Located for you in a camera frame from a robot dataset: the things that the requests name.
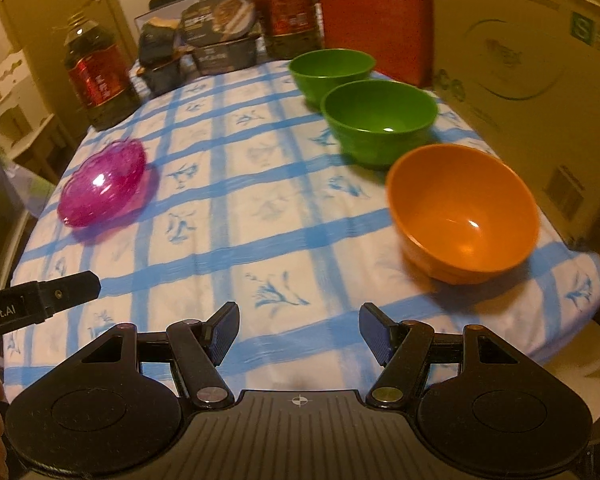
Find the orange plastic bowl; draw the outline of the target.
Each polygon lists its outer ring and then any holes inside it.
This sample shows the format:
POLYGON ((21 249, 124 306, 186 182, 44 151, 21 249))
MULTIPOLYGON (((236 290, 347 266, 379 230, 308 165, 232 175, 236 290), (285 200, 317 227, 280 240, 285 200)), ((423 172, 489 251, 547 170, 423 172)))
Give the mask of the orange plastic bowl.
POLYGON ((405 258, 430 278, 475 285, 524 263, 540 232, 532 193, 476 148, 431 144, 400 157, 386 181, 405 258))

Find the green plastic bowl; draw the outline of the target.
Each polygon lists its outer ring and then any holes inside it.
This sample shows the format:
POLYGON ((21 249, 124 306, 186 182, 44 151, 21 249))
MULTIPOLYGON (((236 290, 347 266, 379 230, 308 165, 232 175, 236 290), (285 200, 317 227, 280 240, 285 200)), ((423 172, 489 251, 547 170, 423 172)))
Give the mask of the green plastic bowl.
POLYGON ((438 117, 429 93, 385 79, 343 84, 324 96, 321 111, 341 153, 370 168, 388 168, 429 143, 438 117))
POLYGON ((369 54, 351 49, 323 49, 306 52, 288 65, 306 104, 319 108, 329 91, 348 82, 370 76, 376 60, 369 54))

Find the blue checked tablecloth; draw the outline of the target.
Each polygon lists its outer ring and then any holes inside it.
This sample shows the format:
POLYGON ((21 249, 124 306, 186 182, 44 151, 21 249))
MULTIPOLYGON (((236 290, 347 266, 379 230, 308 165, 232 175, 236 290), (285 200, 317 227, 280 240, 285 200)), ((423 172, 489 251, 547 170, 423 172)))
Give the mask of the blue checked tablecloth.
POLYGON ((283 62, 159 96, 87 133, 71 167, 123 139, 147 154, 137 199, 84 231, 50 200, 19 261, 15 283, 90 270, 102 291, 5 337, 8 396, 114 324, 160 332, 230 300, 240 331, 220 371, 234 391, 370 388, 379 366, 358 332, 364 302, 442 333, 488 326, 538 361, 600 306, 600 259, 569 250, 548 222, 526 264, 486 284, 449 286, 407 266, 384 176, 340 155, 283 62))

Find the white wooden chair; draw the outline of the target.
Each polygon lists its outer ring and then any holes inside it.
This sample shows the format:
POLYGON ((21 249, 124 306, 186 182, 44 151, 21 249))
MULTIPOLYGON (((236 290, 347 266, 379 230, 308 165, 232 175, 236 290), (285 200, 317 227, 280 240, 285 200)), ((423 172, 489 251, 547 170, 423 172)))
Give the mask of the white wooden chair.
POLYGON ((51 112, 23 50, 0 65, 0 147, 16 164, 57 184, 78 144, 51 112))

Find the left cooking oil bottle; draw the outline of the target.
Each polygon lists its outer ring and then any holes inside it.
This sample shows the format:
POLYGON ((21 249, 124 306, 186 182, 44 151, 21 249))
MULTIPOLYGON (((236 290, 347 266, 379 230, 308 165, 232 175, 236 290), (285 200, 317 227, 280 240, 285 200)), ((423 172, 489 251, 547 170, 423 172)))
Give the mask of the left cooking oil bottle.
POLYGON ((110 30, 76 12, 68 19, 64 46, 72 88, 96 131, 120 124, 140 108, 130 66, 110 30))

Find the cooking oil bottle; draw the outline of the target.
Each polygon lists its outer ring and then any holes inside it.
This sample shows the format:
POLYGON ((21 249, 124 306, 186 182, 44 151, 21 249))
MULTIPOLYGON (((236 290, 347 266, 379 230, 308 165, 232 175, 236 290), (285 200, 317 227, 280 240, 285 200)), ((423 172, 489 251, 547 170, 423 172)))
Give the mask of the cooking oil bottle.
POLYGON ((272 60, 292 60, 320 50, 315 0, 254 0, 265 50, 272 60))
POLYGON ((64 46, 72 88, 96 131, 120 124, 140 108, 130 66, 110 30, 76 12, 68 19, 64 46))

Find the lower dark food cup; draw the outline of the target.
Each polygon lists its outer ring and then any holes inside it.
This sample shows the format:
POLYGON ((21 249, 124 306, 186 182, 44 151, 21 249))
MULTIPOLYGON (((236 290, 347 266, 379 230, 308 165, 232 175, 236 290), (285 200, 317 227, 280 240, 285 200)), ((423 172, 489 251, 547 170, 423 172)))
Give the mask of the lower dark food cup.
POLYGON ((185 60, 186 50, 176 50, 168 58, 156 58, 152 61, 139 60, 140 67, 136 76, 146 84, 150 95, 155 98, 180 88, 188 78, 185 60))

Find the dark food cup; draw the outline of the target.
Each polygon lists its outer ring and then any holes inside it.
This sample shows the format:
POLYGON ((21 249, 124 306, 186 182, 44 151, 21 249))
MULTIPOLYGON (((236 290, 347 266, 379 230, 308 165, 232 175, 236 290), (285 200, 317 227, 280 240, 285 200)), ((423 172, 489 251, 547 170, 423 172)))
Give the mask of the dark food cup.
POLYGON ((138 60, 143 67, 152 67, 180 57, 176 47, 178 20, 151 18, 143 24, 138 42, 138 60))
POLYGON ((186 50, 176 50, 168 58, 156 58, 152 61, 139 60, 140 67, 136 76, 146 84, 150 95, 155 98, 180 88, 188 78, 185 60, 186 50))

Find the lower instant meal box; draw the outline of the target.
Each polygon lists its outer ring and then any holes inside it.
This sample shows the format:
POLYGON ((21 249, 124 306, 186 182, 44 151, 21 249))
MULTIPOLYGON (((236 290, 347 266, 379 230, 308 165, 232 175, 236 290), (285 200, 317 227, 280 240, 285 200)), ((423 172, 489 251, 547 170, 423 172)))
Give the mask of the lower instant meal box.
POLYGON ((193 58, 202 76, 219 75, 255 66, 259 34, 252 32, 240 39, 193 47, 193 58))

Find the upper dark food cup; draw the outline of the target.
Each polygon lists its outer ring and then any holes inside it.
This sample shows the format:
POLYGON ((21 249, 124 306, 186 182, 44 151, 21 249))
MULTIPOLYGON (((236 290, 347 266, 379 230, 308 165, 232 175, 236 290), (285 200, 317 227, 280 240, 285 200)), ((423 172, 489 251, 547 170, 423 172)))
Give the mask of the upper dark food cup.
POLYGON ((180 57, 176 47, 178 20, 151 18, 143 24, 138 42, 138 60, 143 67, 152 67, 180 57))

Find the wooden door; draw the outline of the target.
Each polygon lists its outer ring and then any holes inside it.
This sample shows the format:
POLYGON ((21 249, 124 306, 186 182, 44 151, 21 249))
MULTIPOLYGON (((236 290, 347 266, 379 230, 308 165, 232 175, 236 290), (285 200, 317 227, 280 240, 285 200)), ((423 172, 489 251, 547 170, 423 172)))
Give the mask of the wooden door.
POLYGON ((85 110, 64 66, 68 18, 76 12, 114 33, 126 62, 137 55, 136 41, 119 0, 0 0, 0 17, 15 50, 26 55, 48 108, 76 138, 87 132, 85 110))

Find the brown cardboard box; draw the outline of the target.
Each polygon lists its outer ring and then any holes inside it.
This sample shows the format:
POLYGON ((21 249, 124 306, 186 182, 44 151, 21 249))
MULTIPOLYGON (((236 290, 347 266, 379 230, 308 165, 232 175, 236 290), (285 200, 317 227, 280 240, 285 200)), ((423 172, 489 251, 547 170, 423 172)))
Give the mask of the brown cardboard box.
POLYGON ((600 0, 434 0, 434 88, 600 252, 600 0))

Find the tilted instant meal box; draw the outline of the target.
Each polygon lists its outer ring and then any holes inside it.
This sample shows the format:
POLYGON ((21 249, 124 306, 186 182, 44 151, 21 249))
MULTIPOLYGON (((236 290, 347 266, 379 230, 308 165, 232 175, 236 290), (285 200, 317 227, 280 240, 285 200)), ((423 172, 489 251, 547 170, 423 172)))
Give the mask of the tilted instant meal box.
POLYGON ((253 0, 202 0, 181 15, 180 35, 192 47, 207 47, 247 36, 256 22, 253 0))

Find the red fabric tote bag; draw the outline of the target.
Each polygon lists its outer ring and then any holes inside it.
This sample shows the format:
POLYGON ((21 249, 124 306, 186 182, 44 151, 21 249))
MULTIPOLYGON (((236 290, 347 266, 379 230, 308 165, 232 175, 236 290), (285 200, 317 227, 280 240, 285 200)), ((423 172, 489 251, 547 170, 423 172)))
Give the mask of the red fabric tote bag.
POLYGON ((430 85, 432 0, 321 0, 329 48, 366 52, 393 79, 430 85))

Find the right cooking oil bottle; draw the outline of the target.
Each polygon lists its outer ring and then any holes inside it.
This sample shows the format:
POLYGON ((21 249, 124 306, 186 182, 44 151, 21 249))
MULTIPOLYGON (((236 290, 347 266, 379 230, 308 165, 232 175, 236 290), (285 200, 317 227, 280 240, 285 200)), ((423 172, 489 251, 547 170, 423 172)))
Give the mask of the right cooking oil bottle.
POLYGON ((265 50, 272 60, 292 60, 320 50, 315 0, 254 0, 265 50))

